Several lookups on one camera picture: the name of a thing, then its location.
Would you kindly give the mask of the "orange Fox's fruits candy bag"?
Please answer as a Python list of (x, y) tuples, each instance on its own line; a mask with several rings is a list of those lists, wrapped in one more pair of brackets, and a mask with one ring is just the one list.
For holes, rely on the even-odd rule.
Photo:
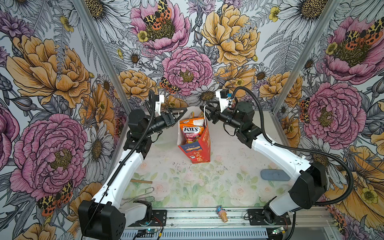
[(206, 128), (205, 118), (193, 118), (180, 121), (180, 129), (186, 139), (186, 144), (197, 142)]

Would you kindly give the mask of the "red white paper bag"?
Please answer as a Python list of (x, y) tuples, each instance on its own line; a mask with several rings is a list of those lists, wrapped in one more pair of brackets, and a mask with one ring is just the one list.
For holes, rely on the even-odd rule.
[[(201, 138), (194, 143), (186, 144), (186, 139), (180, 129), (180, 121), (193, 119), (193, 118), (205, 118), (206, 128)], [(209, 163), (211, 161), (211, 138), (209, 132), (208, 121), (203, 116), (203, 112), (190, 112), (186, 118), (178, 122), (178, 147), (179, 149), (190, 159), (193, 164)]]

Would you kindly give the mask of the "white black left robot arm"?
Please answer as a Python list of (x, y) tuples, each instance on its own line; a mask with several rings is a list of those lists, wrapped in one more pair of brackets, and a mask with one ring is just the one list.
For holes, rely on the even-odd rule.
[(84, 200), (78, 208), (83, 237), (96, 240), (119, 240), (126, 227), (150, 224), (152, 204), (145, 196), (124, 200), (123, 195), (137, 168), (147, 156), (153, 134), (176, 125), (187, 108), (162, 111), (165, 97), (150, 93), (145, 102), (147, 110), (135, 109), (129, 113), (127, 139), (119, 161), (101, 189), (91, 200)]

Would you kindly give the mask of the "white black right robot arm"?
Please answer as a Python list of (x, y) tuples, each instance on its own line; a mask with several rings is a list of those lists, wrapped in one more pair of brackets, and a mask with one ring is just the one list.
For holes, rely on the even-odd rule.
[(253, 122), (255, 111), (248, 102), (235, 102), (229, 90), (216, 92), (217, 101), (208, 101), (201, 106), (204, 116), (213, 124), (221, 121), (235, 129), (238, 140), (267, 157), (294, 181), (285, 194), (274, 197), (262, 211), (263, 221), (274, 225), (276, 220), (288, 212), (310, 209), (325, 193), (327, 180), (325, 167), (299, 157), (286, 146), (279, 146), (264, 130), (263, 111), (259, 111), (260, 125)]

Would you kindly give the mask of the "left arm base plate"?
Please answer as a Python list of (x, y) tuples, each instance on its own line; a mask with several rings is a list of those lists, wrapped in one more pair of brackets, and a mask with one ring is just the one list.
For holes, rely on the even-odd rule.
[(165, 227), (167, 222), (167, 210), (153, 210), (149, 221), (140, 220), (128, 227)]

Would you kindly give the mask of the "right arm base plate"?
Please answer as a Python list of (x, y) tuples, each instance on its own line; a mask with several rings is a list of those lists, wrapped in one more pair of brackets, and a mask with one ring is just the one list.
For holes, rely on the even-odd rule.
[(258, 226), (258, 225), (288, 226), (288, 225), (291, 225), (292, 223), (288, 213), (278, 216), (274, 214), (272, 211), (264, 210), (264, 209), (248, 209), (247, 217), (251, 226)]

